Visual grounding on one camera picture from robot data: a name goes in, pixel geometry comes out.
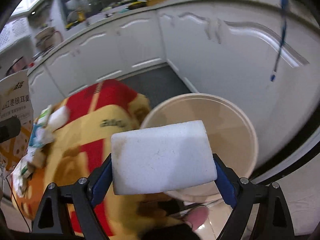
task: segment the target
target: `white tile floor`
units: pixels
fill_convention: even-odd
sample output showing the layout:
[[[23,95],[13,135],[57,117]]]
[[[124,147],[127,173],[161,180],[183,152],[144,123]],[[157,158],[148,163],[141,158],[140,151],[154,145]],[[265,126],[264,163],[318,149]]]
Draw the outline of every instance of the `white tile floor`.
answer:
[[[207,205],[207,207],[210,210],[208,219],[202,226],[198,228],[198,230],[196,230],[196,233],[202,240],[215,240],[218,238],[225,223],[227,222],[232,208],[229,205],[226,205],[223,201],[216,201],[215,203]],[[255,216],[249,219],[249,224],[252,224],[252,227],[254,224],[254,220]],[[250,231],[246,229],[244,235],[242,236],[242,239],[245,240],[248,238],[248,236],[250,236]]]

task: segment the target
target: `kitchen cabinet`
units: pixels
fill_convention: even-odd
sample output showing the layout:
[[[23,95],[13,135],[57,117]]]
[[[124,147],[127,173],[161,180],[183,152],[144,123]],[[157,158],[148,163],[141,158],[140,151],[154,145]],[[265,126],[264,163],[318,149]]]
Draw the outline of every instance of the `kitchen cabinet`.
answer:
[[[117,78],[128,72],[128,66],[118,49],[115,24],[108,23],[95,28],[78,38],[79,67],[89,84]]]
[[[59,49],[45,62],[45,66],[65,97],[88,87],[89,81],[81,67],[78,41],[72,41]]]
[[[320,91],[319,35],[287,19],[286,44],[274,82],[281,35],[277,11],[209,2],[158,10],[167,62],[193,92],[239,106],[259,140],[257,166],[284,147],[314,111]]]
[[[129,72],[165,62],[155,11],[124,17],[116,24],[119,51]]]
[[[64,99],[43,64],[28,75],[28,81],[33,116],[35,118],[48,105],[56,104]]]

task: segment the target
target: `kitchen counter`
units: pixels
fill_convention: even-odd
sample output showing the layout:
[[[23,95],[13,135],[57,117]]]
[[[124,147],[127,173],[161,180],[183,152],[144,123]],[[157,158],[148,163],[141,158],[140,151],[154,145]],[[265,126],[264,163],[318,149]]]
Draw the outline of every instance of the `kitchen counter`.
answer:
[[[118,20],[121,18],[125,18],[125,17],[131,16],[131,15],[140,14],[142,12],[153,11],[153,10],[158,10],[161,8],[174,6],[174,5],[186,4],[186,3],[197,2],[197,1],[212,1],[212,2],[225,1],[228,3],[232,3],[235,1],[239,2],[239,0],[167,0],[165,2],[159,3],[154,6],[139,8],[139,9],[128,11],[128,12],[125,12],[122,14],[114,15],[110,18],[106,18],[106,19],[100,20],[94,24],[89,25],[84,30],[79,31],[78,33],[76,33],[72,37],[70,37],[70,38],[66,39],[65,41],[63,41],[62,43],[60,43],[58,46],[56,46],[54,49],[52,49],[49,53],[47,53],[39,61],[39,63],[37,65],[30,68],[30,70],[28,71],[28,75],[30,75],[37,68],[37,66],[41,65],[41,63],[43,63],[51,55],[56,53],[59,49],[66,46],[68,43],[77,39],[78,37],[84,35],[85,33],[89,32],[90,30],[93,30],[101,25],[105,25],[109,22],[112,22],[112,21],[115,21],[115,20]],[[245,3],[257,3],[257,4],[260,4],[263,6],[273,7],[274,9],[281,8],[280,0],[241,0],[241,1],[245,2]],[[310,13],[310,11],[304,5],[302,5],[299,2],[296,2],[294,0],[289,0],[289,12],[292,14],[292,16],[297,17],[301,21],[305,21],[305,23],[309,24],[310,27],[314,27],[315,29],[317,29],[317,31],[319,31],[318,23],[316,22],[316,20],[314,19],[313,15]]]

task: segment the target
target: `white sponge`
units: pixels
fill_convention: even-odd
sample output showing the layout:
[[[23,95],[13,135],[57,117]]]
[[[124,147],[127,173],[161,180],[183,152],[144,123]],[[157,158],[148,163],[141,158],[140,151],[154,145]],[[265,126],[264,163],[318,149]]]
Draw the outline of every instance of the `white sponge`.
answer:
[[[164,192],[217,179],[202,121],[116,133],[111,149],[116,195]]]

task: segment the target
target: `black cable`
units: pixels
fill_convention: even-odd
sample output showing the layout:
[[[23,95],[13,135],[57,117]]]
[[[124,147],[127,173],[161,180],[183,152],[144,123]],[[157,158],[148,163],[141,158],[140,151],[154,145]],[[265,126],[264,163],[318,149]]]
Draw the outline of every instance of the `black cable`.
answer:
[[[270,76],[271,82],[273,82],[276,78],[276,72],[278,69],[278,64],[279,64],[279,59],[281,56],[282,47],[285,43],[284,39],[285,39],[285,33],[286,33],[286,29],[287,29],[287,20],[286,20],[287,8],[288,8],[288,0],[281,0],[281,18],[283,21],[283,26],[282,26],[282,31],[281,31],[281,40],[279,43],[278,55],[276,57],[276,62],[275,62],[275,66],[272,71],[272,75]]]
[[[11,194],[12,194],[12,196],[13,196],[13,198],[14,198],[14,201],[15,201],[16,204],[17,204],[17,207],[18,207],[18,209],[19,209],[19,211],[20,211],[20,214],[22,215],[23,220],[24,220],[25,223],[27,224],[27,227],[28,227],[28,229],[29,229],[29,233],[31,233],[31,229],[30,229],[30,227],[29,227],[29,225],[28,225],[28,222],[27,222],[26,219],[24,218],[24,216],[23,216],[23,214],[22,214],[22,212],[21,212],[21,210],[20,210],[20,208],[19,208],[18,202],[17,202],[17,200],[16,200],[16,198],[15,198],[15,196],[14,196],[14,194],[13,194],[13,191],[12,191],[12,188],[11,188],[11,186],[10,186],[10,183],[9,183],[9,181],[8,181],[7,178],[5,178],[5,180],[7,181],[8,185],[9,185],[9,188],[10,188],[10,190],[11,190]]]

